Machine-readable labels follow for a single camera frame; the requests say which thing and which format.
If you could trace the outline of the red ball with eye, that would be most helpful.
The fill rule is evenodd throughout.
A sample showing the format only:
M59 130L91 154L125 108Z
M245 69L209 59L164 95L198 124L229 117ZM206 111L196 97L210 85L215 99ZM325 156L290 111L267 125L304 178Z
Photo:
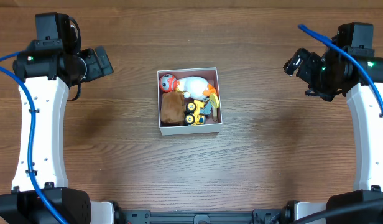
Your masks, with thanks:
M164 93L175 91L177 88L177 79L172 74L165 74L159 80L159 87Z

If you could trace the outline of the brown plush toy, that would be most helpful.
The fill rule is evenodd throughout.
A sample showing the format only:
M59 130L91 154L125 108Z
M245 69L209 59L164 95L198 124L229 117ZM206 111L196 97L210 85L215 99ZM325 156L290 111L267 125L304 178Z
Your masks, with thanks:
M185 124L185 100L182 93L171 91L162 94L160 120L166 126Z

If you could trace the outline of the white and yellow duck plush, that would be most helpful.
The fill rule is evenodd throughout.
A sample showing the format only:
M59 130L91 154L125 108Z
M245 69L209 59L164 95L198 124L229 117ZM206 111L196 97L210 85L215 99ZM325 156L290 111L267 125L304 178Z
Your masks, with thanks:
M211 94L217 94L213 85L202 77L186 77L177 80L177 92L183 93L185 98L203 101Z

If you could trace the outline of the yellow toy construction truck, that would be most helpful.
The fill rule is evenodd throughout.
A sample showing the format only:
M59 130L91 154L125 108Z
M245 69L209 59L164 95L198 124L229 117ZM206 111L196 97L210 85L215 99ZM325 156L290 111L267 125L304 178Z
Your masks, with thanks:
M188 126L204 125L211 112L210 101L194 100L186 105L185 124Z

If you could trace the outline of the yellow wooden rattle drum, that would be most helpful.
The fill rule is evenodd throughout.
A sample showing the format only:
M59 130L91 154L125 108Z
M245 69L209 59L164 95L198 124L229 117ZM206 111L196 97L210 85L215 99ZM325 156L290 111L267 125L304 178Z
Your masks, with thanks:
M218 120L218 108L220 107L220 101L216 93L210 95L210 103L212 105L212 119L213 121Z

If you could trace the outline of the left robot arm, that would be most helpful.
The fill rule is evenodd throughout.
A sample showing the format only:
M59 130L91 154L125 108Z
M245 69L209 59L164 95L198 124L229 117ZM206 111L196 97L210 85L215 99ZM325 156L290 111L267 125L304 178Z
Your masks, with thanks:
M104 48L66 52L36 48L15 53L13 70L0 71L19 85L21 146L9 194L0 195L8 223L121 223L114 202L94 202L68 186L63 156L63 119L73 85L113 72Z

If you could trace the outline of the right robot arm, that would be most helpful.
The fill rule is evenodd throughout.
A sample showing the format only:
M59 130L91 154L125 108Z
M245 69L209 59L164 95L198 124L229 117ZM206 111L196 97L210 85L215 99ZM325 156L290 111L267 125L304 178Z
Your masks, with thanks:
M383 223L383 58L345 46L323 56L299 48L284 71L308 83L307 95L344 95L353 119L356 177L352 192L323 203L292 202L281 223Z

